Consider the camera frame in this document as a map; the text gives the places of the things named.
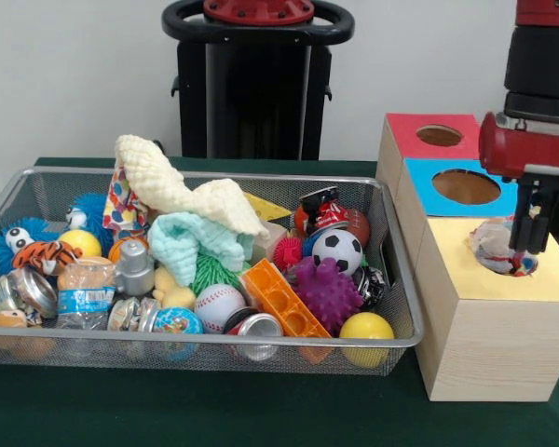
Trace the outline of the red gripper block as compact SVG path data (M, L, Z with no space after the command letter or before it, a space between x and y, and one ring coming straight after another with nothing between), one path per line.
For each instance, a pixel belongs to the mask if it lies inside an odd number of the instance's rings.
M559 124L489 112L479 132L479 160L491 174L518 179L510 248L545 251L559 200ZM539 211L531 217L534 207Z

